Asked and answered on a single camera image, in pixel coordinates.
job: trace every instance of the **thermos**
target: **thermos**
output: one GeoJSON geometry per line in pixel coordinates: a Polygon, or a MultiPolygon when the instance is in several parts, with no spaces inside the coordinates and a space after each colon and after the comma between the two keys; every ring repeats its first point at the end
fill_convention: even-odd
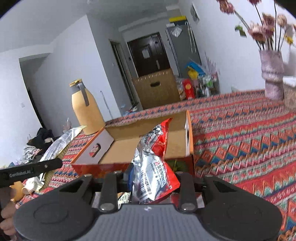
{"type": "Polygon", "coordinates": [[[93,95],[85,88],[82,79],[77,79],[70,84],[72,106],[75,115],[82,126],[85,135],[96,133],[105,127],[103,116],[98,108],[93,95]]]}

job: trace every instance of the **yellow flower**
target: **yellow flower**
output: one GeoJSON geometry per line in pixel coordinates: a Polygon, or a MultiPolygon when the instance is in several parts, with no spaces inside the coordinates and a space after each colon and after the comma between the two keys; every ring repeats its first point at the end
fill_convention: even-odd
{"type": "Polygon", "coordinates": [[[294,43],[293,38],[287,36],[286,34],[284,35],[284,39],[286,40],[286,42],[288,43],[288,45],[292,45],[294,43]]]}

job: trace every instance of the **pink vase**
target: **pink vase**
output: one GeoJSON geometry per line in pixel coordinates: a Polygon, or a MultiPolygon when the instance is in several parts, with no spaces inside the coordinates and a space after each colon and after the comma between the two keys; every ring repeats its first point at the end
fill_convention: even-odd
{"type": "Polygon", "coordinates": [[[281,52],[260,51],[262,78],[265,79],[265,96],[271,100],[284,99],[284,63],[281,52]]]}

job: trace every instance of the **gray ribbed panel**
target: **gray ribbed panel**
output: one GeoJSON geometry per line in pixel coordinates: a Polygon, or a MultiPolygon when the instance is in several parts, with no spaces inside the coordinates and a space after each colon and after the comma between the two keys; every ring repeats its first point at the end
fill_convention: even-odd
{"type": "Polygon", "coordinates": [[[195,215],[181,214],[173,205],[127,205],[101,215],[78,241],[218,241],[195,215]]]}

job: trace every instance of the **barcode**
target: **barcode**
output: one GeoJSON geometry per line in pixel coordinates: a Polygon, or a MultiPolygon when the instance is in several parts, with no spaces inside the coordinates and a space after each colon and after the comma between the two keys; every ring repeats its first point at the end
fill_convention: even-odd
{"type": "Polygon", "coordinates": [[[152,195],[150,183],[147,179],[147,176],[144,175],[143,172],[141,173],[140,180],[140,200],[146,200],[148,198],[148,195],[152,195]]]}

